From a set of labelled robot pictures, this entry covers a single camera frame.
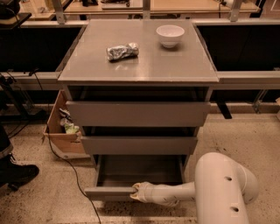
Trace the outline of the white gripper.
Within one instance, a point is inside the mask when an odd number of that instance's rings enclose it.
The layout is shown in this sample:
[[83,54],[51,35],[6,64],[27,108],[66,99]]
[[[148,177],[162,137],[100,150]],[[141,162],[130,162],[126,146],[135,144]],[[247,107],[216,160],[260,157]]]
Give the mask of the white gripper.
[[137,189],[137,193],[132,193],[130,197],[133,200],[141,201],[144,203],[154,202],[155,185],[149,182],[135,183],[133,188]]

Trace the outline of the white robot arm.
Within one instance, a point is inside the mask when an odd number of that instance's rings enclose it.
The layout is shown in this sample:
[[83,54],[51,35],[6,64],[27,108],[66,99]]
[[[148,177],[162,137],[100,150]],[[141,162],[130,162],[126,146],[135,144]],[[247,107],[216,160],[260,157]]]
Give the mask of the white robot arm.
[[194,200],[198,224],[249,224],[246,205],[256,200],[259,185],[246,167],[223,154],[203,155],[195,167],[194,181],[182,185],[136,183],[133,200],[174,207]]

